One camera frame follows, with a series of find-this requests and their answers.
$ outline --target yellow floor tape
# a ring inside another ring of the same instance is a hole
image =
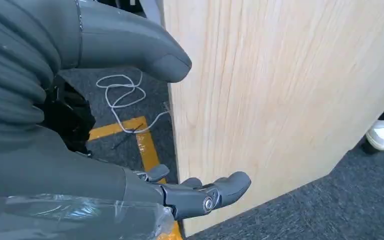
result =
[[[138,130],[142,130],[148,127],[147,120],[144,116],[132,118],[124,121],[122,124],[125,129],[136,129],[139,127]],[[89,141],[120,133],[122,131],[123,130],[118,123],[97,127],[90,131]],[[153,167],[160,164],[154,141],[152,140],[152,136],[149,131],[137,133],[136,141],[145,171],[149,171]],[[159,182],[166,183],[166,179],[163,178]],[[170,234],[162,234],[158,237],[158,240],[182,240],[178,222],[174,222],[173,230]]]

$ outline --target clear plastic film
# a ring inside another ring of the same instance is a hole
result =
[[[154,240],[173,228],[157,203],[40,194],[0,197],[0,240]]]

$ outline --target robotic arm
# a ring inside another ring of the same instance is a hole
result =
[[[159,204],[177,220],[235,203],[251,184],[243,172],[204,186],[196,178],[159,184],[168,173],[163,165],[133,172],[96,161],[38,126],[44,116],[34,104],[43,103],[59,70],[120,65],[169,83],[192,67],[162,27],[120,9],[88,0],[0,1],[0,197],[47,193]]]

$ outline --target white wire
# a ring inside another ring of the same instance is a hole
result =
[[[116,78],[116,77],[122,77],[122,78],[125,78],[127,80],[130,81],[130,84],[119,84],[119,83],[115,83],[115,84],[110,84],[110,85],[100,85],[99,83],[105,79],[112,79],[112,78]],[[117,120],[117,123],[118,125],[120,125],[121,129],[123,129],[124,132],[128,133],[128,134],[132,134],[132,133],[135,133],[135,134],[140,134],[140,133],[143,133],[143,132],[146,132],[148,131],[150,128],[152,128],[152,126],[157,122],[157,120],[164,114],[168,114],[169,111],[163,111],[161,112],[160,114],[158,114],[155,118],[155,120],[147,127],[147,128],[144,128],[144,129],[141,129],[141,130],[135,130],[135,131],[129,131],[129,130],[126,130],[124,127],[123,127],[123,124],[122,122],[120,121],[119,119],[119,116],[117,115],[115,109],[122,109],[122,108],[126,108],[126,107],[129,107],[133,104],[137,104],[139,103],[140,101],[144,100],[146,97],[147,97],[147,93],[141,88],[139,87],[139,85],[141,85],[142,83],[142,78],[144,77],[144,74],[142,73],[142,71],[140,72],[140,79],[139,79],[139,82],[135,85],[132,81],[132,79],[124,74],[115,74],[115,75],[109,75],[109,76],[104,76],[102,78],[100,78],[98,81],[96,81],[96,86],[98,88],[101,88],[101,89],[105,89],[105,100],[106,100],[106,103],[108,104],[108,106],[111,108],[111,112],[112,114],[114,115],[115,119]],[[110,103],[110,100],[108,98],[108,91],[110,89],[115,89],[115,88],[130,88],[131,90],[128,91],[127,93],[123,94],[122,96],[120,96],[119,98],[117,98],[117,100],[114,101],[114,103]],[[125,97],[129,96],[130,94],[132,94],[135,90],[139,90],[143,93],[143,96],[137,100],[134,100],[130,103],[127,103],[127,104],[120,104],[120,105],[117,105],[118,102],[120,102],[122,99],[124,99]]]

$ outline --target plywood panel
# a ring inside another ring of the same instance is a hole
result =
[[[170,86],[178,174],[244,171],[191,235],[328,174],[384,110],[384,0],[165,0],[190,55]]]

